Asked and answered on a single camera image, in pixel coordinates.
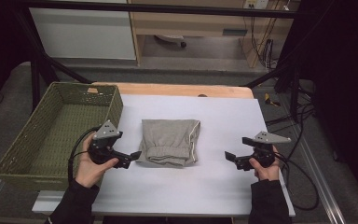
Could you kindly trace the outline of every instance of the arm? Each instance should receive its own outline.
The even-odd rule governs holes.
[[[93,133],[83,142],[83,151],[89,148],[92,136]],[[70,183],[61,202],[45,224],[89,224],[91,207],[100,190],[95,183],[106,170],[117,163],[118,159],[112,159],[98,165],[92,162],[89,153],[82,153],[76,179]]]
[[[249,162],[255,168],[255,176],[260,180],[251,186],[252,211],[249,223],[291,223],[289,209],[279,181],[279,161],[275,159],[268,168],[261,166],[255,159],[250,159]]]

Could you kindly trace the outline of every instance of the basket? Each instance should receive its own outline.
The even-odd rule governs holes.
[[[108,119],[117,127],[122,109],[117,86],[51,83],[0,160],[0,179],[20,189],[66,190],[68,159],[77,139]]]

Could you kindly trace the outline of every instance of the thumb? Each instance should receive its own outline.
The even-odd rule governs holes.
[[[102,164],[103,170],[107,171],[110,168],[114,167],[117,163],[118,163],[118,158],[113,158],[112,160]]]
[[[249,160],[249,162],[251,163],[251,165],[255,168],[255,170],[259,170],[262,166],[260,165],[260,163],[255,159],[255,158],[251,158]]]

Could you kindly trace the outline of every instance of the black sleeve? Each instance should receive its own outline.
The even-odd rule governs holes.
[[[73,180],[45,224],[89,224],[91,207],[99,190],[97,186],[84,188]]]
[[[289,209],[279,180],[262,180],[252,186],[250,224],[291,223]]]

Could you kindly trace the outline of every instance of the folded gray clothing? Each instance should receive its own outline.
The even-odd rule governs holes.
[[[197,161],[200,121],[195,119],[143,119],[142,151],[137,161],[185,166]]]

